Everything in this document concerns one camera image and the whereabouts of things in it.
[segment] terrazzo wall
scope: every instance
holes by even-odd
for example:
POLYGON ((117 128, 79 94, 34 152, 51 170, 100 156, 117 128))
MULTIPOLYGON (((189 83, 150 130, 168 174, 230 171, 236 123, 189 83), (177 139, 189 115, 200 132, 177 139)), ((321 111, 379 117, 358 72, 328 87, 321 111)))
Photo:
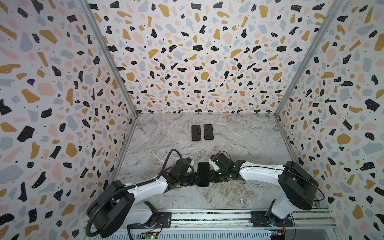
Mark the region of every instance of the terrazzo wall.
POLYGON ((384 238, 383 13, 345 1, 278 117, 348 240, 384 238))
POLYGON ((333 1, 89 0, 138 112, 273 113, 333 1))
POLYGON ((83 239, 127 104, 76 1, 0 7, 0 238, 83 239))

